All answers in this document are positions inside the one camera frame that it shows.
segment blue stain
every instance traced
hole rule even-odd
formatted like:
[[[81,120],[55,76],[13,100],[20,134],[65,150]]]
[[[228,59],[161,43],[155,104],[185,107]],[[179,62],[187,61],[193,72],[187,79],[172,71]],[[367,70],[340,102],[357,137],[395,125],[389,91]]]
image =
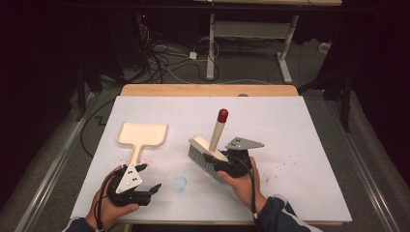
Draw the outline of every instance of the blue stain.
[[[172,182],[172,189],[174,189],[178,193],[182,193],[185,191],[187,182],[187,179],[185,179],[184,177],[177,177]]]

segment wooden brush handle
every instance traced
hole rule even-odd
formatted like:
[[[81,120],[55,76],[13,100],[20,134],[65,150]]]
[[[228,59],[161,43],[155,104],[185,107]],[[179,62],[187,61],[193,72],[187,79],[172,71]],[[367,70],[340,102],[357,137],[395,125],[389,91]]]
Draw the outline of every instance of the wooden brush handle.
[[[214,132],[212,133],[211,143],[209,144],[209,151],[215,152],[217,150],[218,142],[220,141],[220,135],[222,134],[223,127],[225,126],[226,118],[228,117],[228,111],[221,109],[218,114],[217,123],[215,124]]]

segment hand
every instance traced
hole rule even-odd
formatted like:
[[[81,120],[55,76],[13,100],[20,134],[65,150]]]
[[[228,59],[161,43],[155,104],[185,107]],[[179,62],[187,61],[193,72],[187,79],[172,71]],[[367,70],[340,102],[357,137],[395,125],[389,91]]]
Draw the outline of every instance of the hand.
[[[115,223],[117,218],[127,215],[131,212],[136,211],[139,206],[137,204],[130,204],[124,207],[118,207],[114,205],[114,203],[111,202],[111,200],[106,197],[106,188],[109,186],[110,181],[108,181],[108,184],[106,185],[104,191],[104,198],[102,199],[102,206],[101,206],[101,220],[102,220],[102,225],[104,228],[108,228],[111,225]],[[87,217],[85,218],[85,221],[93,227],[95,230],[97,230],[97,220],[94,214],[95,211],[95,205],[98,203],[99,198],[100,198],[100,192],[102,190],[99,189],[97,193],[94,195],[93,203],[91,204],[90,212],[88,213]]]
[[[253,158],[250,158],[250,162],[252,164],[254,182],[255,182],[255,206],[256,206],[256,213],[262,210],[263,206],[266,203],[266,197],[260,192],[260,179],[259,173],[256,168],[256,163]],[[228,185],[230,185],[238,196],[238,198],[242,201],[242,203],[251,210],[251,198],[252,198],[252,184],[250,180],[250,175],[246,175],[244,177],[239,178],[232,178],[229,174],[224,171],[219,171],[218,176],[223,179]]]

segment paddle handle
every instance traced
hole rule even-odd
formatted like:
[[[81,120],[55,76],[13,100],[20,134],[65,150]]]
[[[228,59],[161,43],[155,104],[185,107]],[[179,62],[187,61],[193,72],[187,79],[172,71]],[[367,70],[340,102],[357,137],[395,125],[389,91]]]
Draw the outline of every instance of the paddle handle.
[[[139,154],[141,154],[143,146],[141,144],[134,144],[129,161],[129,165],[137,166],[139,160]]]

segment white tabletop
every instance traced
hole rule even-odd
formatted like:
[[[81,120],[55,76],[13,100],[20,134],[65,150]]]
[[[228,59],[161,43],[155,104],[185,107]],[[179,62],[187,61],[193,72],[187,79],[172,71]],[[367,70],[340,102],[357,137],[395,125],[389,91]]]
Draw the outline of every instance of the white tabletop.
[[[120,218],[132,223],[252,223],[229,186],[188,156],[194,135],[210,139],[221,108],[229,111],[218,149],[235,136],[262,142],[249,150],[265,195],[279,193],[305,221],[351,221],[336,177],[302,97],[118,97],[93,158],[72,217],[87,215],[105,175],[127,164],[132,148],[117,142],[123,122],[167,124],[164,143],[144,149],[140,172],[146,190],[162,183],[152,202]]]

